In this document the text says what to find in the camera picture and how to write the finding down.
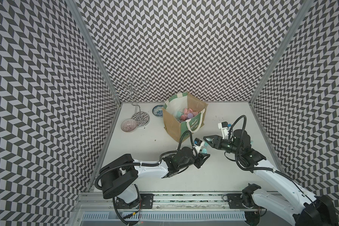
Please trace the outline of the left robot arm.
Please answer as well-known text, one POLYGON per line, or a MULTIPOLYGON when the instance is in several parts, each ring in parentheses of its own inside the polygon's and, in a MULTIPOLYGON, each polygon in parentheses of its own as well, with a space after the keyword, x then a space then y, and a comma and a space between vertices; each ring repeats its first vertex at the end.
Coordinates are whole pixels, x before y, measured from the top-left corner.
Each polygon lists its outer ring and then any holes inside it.
POLYGON ((124 154, 106 166, 102 167, 94 186, 102 191, 103 198, 112 199, 118 209, 134 209, 147 201, 140 194, 135 181, 137 179, 166 179, 176 176, 190 166, 201 168, 210 157, 204 148, 204 142, 193 138, 190 131, 191 146, 182 147, 184 135, 174 151, 167 151, 160 155, 158 161, 140 161, 132 158, 131 154, 124 154))

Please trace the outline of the green canvas Christmas bag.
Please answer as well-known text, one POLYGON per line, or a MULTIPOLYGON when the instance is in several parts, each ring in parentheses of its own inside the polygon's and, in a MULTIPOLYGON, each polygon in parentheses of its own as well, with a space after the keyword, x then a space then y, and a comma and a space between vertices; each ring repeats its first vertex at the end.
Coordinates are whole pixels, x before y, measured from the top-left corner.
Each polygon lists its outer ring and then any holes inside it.
POLYGON ((203 125, 208 104, 189 92, 181 92, 166 100, 163 122, 166 132, 177 142, 186 131, 197 132, 203 125))

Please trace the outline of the pink hourglass front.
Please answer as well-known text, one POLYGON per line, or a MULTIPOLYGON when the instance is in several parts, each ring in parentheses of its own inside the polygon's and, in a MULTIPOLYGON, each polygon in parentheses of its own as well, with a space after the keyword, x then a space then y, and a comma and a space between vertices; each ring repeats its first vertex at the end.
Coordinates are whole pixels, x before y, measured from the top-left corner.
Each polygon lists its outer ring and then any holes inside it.
POLYGON ((188 113, 192 113, 194 115, 194 117, 199 114, 197 111, 194 111, 191 108, 185 108, 184 112, 183 112, 183 115, 181 116, 181 120, 183 120, 183 121, 188 120, 187 119, 187 114, 188 113))

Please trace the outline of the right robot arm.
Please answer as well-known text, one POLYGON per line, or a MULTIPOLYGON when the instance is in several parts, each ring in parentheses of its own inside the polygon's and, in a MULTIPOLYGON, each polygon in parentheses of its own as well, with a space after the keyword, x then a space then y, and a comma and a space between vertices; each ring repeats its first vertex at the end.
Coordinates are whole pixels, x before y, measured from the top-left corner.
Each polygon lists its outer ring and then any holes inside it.
POLYGON ((241 115, 242 128, 220 123, 222 136, 205 136, 203 140, 212 148, 234 154, 234 162, 243 171, 251 172, 270 184, 281 198, 270 194, 256 184, 242 190, 242 205, 265 208, 292 226, 337 226, 339 224, 332 200, 326 195, 315 195, 278 170, 267 158, 251 147, 246 132, 247 117, 241 115))

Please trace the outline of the green hourglass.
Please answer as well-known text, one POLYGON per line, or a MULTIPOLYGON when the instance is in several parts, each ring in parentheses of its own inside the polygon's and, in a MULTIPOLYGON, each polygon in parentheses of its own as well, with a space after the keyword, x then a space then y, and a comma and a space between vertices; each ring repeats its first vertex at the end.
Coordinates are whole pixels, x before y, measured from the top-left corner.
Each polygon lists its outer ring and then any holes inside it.
POLYGON ((201 147, 201 153, 202 154, 207 154, 208 153, 208 151, 207 151, 207 147, 208 147, 209 145, 206 143, 206 142, 204 142, 203 144, 202 144, 202 147, 201 147))
POLYGON ((183 113, 182 113, 181 111, 177 111, 177 112, 174 114, 175 118, 178 119, 178 120, 181 118, 182 115, 183 115, 183 113))

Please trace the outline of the purple hourglass small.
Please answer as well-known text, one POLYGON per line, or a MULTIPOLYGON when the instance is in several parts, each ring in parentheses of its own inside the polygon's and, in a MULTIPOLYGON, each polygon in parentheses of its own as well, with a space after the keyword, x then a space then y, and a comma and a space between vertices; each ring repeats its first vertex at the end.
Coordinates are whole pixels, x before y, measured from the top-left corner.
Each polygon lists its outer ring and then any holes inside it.
POLYGON ((187 119, 192 119, 193 117, 194 117, 194 115, 192 113, 187 114, 187 119))

